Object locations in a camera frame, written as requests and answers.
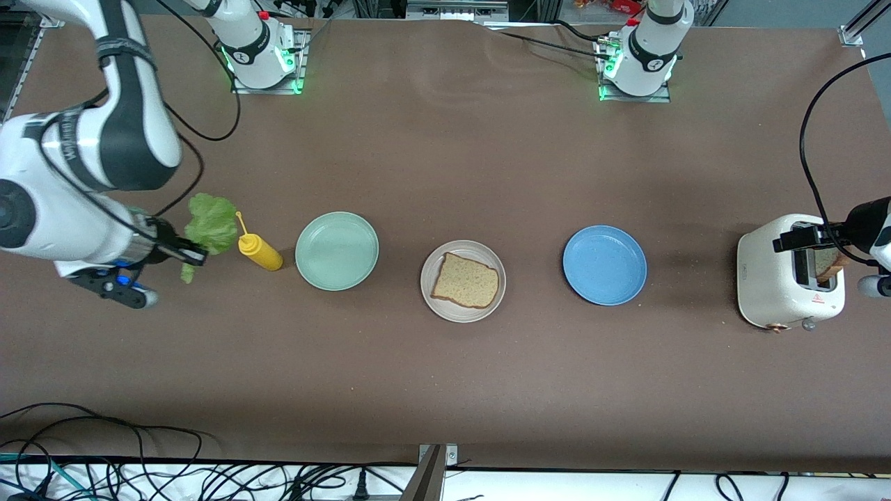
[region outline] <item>white plate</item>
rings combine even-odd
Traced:
[[[433,292],[433,286],[436,285],[437,278],[439,278],[439,269],[446,258],[446,252],[451,252],[462,258],[473,259],[498,272],[498,293],[496,293],[495,300],[492,301],[488,308],[465,308],[454,304],[452,301],[435,300],[430,297],[430,294]],[[427,306],[433,310],[433,313],[443,317],[445,320],[461,324],[482,320],[495,311],[504,297],[504,287],[506,285],[507,276],[504,274],[504,265],[502,265],[498,256],[482,243],[473,242],[472,240],[456,240],[440,245],[438,249],[430,254],[424,262],[424,268],[421,269],[421,294],[424,296],[424,300],[427,301]]]

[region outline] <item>bread slice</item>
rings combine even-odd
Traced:
[[[813,264],[817,283],[824,283],[837,275],[851,260],[834,247],[813,252]]]
[[[465,308],[488,308],[498,293],[498,272],[473,259],[445,254],[431,298]]]

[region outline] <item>gray floor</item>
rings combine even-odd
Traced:
[[[868,0],[730,0],[715,26],[759,28],[837,28],[847,23]],[[867,56],[891,52],[891,14],[863,36]],[[891,60],[870,65],[872,83],[891,124]]]

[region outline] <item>plate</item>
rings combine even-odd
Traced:
[[[495,294],[495,300],[488,308],[465,308],[454,304],[452,301],[435,300],[430,297],[433,292],[433,286],[439,278],[439,269],[442,267],[443,261],[446,259],[446,252],[452,252],[462,258],[473,259],[498,272],[498,293]],[[434,250],[427,260],[424,267],[421,268],[421,295],[427,301],[427,306],[433,310],[433,313],[443,317],[445,320],[458,322],[459,324],[467,324],[476,322],[491,315],[504,297],[504,287],[507,285],[507,276],[504,274],[504,265],[498,256],[491,249],[479,242],[472,240],[455,240],[440,245]]]
[[[603,306],[630,301],[647,280],[647,259],[630,234],[613,226],[589,226],[563,251],[563,273],[586,300]]]
[[[294,260],[314,287],[344,291],[372,273],[378,262],[378,235],[361,216],[329,212],[300,233]]]

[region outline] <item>cable connector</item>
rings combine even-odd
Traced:
[[[353,501],[365,501],[369,497],[368,488],[365,486],[365,469],[359,470],[359,483],[356,484],[356,493],[353,495]]]

